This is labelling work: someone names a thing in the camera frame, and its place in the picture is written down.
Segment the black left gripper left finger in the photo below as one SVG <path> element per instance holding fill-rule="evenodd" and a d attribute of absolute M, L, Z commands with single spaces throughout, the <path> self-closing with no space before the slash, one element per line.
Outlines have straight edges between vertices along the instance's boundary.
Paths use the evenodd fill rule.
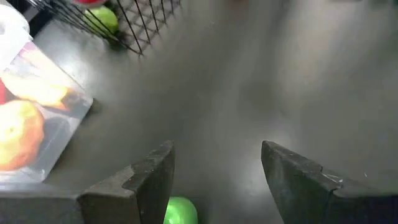
<path fill-rule="evenodd" d="M 162 223 L 174 170 L 174 142 L 166 141 L 85 190 L 3 190 L 1 223 Z"/>

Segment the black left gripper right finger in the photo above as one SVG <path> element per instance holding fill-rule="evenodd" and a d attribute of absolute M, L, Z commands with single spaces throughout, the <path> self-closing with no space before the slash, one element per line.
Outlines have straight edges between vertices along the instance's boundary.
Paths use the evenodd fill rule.
<path fill-rule="evenodd" d="M 261 162 L 284 223 L 397 223 L 397 193 L 340 175 L 275 142 Z"/>

